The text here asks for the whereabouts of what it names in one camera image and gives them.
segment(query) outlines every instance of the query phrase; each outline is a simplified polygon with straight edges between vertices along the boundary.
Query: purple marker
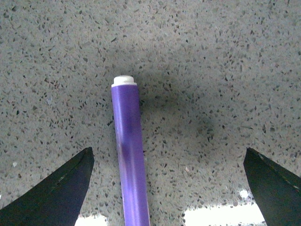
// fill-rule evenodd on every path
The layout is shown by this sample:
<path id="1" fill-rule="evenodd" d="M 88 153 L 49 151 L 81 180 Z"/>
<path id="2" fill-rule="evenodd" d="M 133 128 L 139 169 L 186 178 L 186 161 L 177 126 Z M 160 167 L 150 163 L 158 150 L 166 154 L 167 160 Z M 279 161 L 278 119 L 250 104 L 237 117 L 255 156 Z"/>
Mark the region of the purple marker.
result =
<path id="1" fill-rule="evenodd" d="M 121 75 L 111 91 L 125 225 L 150 226 L 137 83 Z"/>

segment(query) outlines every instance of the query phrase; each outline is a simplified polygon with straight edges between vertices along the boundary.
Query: white end cap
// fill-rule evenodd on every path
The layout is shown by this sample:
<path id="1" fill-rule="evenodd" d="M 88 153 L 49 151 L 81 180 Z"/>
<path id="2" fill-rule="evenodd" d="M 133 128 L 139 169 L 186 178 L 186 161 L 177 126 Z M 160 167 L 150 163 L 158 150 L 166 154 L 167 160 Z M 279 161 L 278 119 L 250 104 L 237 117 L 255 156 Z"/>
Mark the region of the white end cap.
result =
<path id="1" fill-rule="evenodd" d="M 134 82 L 134 78 L 129 75 L 120 75 L 114 78 L 114 86 L 121 86 L 121 85 L 137 85 L 137 83 Z"/>

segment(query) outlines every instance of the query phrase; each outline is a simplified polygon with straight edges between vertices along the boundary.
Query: black object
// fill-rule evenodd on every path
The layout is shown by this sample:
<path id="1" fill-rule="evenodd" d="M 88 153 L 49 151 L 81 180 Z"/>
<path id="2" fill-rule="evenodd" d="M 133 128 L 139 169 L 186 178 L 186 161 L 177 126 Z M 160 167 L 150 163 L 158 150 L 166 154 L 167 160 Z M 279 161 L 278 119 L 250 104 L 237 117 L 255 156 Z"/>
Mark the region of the black object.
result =
<path id="1" fill-rule="evenodd" d="M 244 167 L 267 225 L 301 226 L 301 178 L 252 148 Z"/>
<path id="2" fill-rule="evenodd" d="M 85 148 L 20 198 L 0 210 L 0 226 L 73 226 L 94 165 Z"/>

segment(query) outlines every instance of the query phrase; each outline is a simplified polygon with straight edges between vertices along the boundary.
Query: speckled countertop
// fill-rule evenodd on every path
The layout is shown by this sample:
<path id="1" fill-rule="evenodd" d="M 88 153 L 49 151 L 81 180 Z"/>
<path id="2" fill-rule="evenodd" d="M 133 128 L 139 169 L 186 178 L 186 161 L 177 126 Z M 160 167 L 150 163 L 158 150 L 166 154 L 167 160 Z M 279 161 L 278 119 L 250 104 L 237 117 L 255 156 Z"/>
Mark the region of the speckled countertop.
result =
<path id="1" fill-rule="evenodd" d="M 298 0 L 1 1 L 0 208 L 91 146 L 81 213 L 123 224 L 121 74 L 139 85 L 152 226 L 245 203 L 246 147 L 301 176 L 300 12 Z"/>

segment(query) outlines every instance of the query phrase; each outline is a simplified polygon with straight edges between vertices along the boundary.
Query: purple cylinder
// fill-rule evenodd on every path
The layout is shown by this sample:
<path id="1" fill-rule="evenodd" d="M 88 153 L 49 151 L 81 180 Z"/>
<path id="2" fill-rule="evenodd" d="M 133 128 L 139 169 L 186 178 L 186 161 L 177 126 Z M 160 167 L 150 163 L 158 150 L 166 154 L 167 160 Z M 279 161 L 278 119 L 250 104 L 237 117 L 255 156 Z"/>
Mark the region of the purple cylinder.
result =
<path id="1" fill-rule="evenodd" d="M 125 226 L 150 226 L 138 87 L 122 75 L 111 92 Z"/>

